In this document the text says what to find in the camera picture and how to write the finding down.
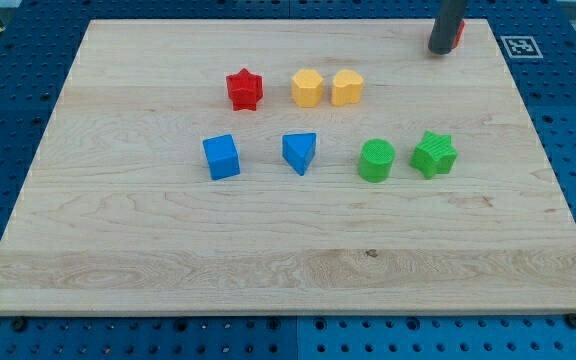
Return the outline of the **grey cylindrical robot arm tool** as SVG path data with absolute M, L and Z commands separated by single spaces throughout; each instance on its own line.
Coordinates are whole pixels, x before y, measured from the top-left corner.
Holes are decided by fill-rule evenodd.
M 442 0 L 428 41 L 434 55 L 447 55 L 454 50 L 465 28 L 467 0 Z

